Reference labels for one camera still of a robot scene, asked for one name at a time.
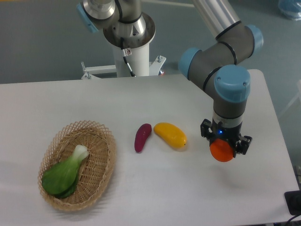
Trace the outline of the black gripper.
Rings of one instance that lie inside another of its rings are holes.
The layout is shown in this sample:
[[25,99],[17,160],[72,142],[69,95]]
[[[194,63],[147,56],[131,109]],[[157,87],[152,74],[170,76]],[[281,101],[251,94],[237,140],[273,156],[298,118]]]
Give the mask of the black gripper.
[[213,143],[216,139],[235,143],[233,154],[235,158],[237,154],[246,155],[253,140],[250,136],[241,136],[241,126],[242,123],[232,128],[226,128],[222,124],[211,123],[208,119],[204,119],[200,125],[200,132],[201,136],[210,141],[210,143]]

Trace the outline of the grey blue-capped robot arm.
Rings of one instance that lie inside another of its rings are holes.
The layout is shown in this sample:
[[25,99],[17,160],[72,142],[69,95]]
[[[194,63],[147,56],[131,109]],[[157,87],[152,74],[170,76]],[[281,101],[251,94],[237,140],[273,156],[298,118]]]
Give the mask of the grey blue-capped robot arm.
[[[262,48],[263,36],[256,26],[243,25],[226,0],[195,0],[193,5],[216,43],[204,51],[186,50],[178,68],[213,99],[213,118],[203,120],[201,136],[212,156],[227,162],[245,154],[252,142],[240,133],[251,78],[239,64]],[[90,32],[102,30],[112,45],[119,77],[150,75],[149,43],[156,29],[139,0],[82,0],[77,11]]]

